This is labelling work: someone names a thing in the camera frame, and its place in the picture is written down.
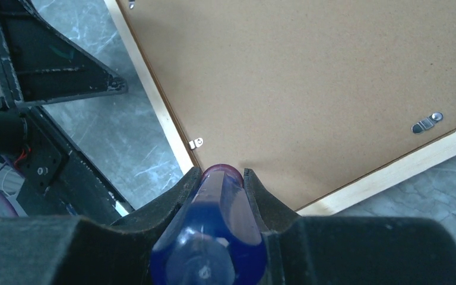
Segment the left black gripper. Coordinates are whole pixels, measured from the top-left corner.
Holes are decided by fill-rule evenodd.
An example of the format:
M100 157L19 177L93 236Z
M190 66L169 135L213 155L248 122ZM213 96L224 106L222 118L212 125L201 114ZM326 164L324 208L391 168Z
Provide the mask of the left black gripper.
M0 155L25 178L17 202L26 214L73 215L0 218L0 284L151 284L151 249L201 170L132 212L45 110L127 91L31 1L0 1Z

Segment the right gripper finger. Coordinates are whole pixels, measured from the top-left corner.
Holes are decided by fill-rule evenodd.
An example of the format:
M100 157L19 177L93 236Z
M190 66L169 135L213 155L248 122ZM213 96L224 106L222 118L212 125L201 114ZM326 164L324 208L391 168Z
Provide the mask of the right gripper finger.
M456 243L414 217L301 216L243 174L267 247L262 284L456 284Z

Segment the red blue screwdriver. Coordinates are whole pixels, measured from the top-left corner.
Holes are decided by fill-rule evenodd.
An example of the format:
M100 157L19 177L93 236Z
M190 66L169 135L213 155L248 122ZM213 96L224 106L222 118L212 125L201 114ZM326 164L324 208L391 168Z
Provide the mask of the red blue screwdriver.
M240 172L215 164L150 255L154 284L258 284L267 250Z

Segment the wooden picture frame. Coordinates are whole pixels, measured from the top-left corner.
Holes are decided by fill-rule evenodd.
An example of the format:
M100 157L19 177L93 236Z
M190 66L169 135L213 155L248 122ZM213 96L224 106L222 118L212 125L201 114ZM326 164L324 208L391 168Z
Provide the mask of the wooden picture frame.
M325 216L456 156L456 1L128 4L106 2L183 172L250 168Z

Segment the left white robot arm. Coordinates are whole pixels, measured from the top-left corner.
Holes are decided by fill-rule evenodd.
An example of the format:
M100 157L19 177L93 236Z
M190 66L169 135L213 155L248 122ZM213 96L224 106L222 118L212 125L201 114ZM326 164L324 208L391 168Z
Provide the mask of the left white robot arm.
M28 216L111 224L133 207L47 114L45 105L128 90L115 71L53 28L31 1L0 1L0 156L23 175Z

